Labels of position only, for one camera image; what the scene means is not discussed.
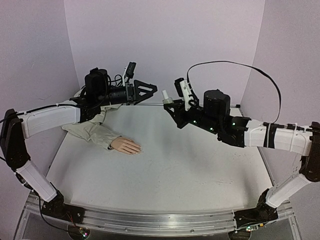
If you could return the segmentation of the white nail polish bottle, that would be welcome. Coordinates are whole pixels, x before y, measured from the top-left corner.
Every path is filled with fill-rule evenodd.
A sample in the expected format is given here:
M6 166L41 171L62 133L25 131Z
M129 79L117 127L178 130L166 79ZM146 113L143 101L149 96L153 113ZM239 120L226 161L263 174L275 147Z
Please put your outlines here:
M171 97L169 97L169 98L164 99L162 102L164 105L168 105L168 104L173 104L174 100Z

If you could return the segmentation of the white nail polish cap brush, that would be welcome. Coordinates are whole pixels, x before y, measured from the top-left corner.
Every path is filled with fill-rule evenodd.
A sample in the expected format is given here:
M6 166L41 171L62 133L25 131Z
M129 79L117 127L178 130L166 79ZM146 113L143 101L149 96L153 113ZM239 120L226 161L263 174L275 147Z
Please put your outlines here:
M166 100L166 99L169 98L169 95L168 95L168 93L167 93L166 90L162 90L161 93L162 93L162 96L163 96L163 99L164 99L164 100Z

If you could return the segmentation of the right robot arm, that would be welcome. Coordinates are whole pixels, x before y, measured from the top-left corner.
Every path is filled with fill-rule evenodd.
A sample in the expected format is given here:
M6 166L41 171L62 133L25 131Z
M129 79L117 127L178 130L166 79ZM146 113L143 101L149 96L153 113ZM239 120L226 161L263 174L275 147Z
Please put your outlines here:
M192 124L217 136L218 141L230 146L261 147L294 152L301 156L301 167L283 182L266 189L256 207L234 213L237 230L250 231L253 227L278 219L277 208L303 187L320 180L320 124L310 126L261 122L249 117L230 115L230 97L220 90L207 90L203 106L184 90L173 100L162 91L163 108L179 129Z

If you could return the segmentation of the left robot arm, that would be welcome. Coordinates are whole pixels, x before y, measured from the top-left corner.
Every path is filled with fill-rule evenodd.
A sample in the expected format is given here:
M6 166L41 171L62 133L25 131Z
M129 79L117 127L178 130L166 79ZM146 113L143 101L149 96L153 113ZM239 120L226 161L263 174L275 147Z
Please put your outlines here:
M85 85L77 97L64 102L27 111L9 109L0 132L2 160L23 186L38 196L42 215L81 224L85 209L66 204L63 194L41 173L26 147L26 140L67 124L87 123L101 113L101 108L117 104L137 105L151 98L156 85L133 79L134 67L126 68L121 85L113 85L106 69L94 68L84 78Z

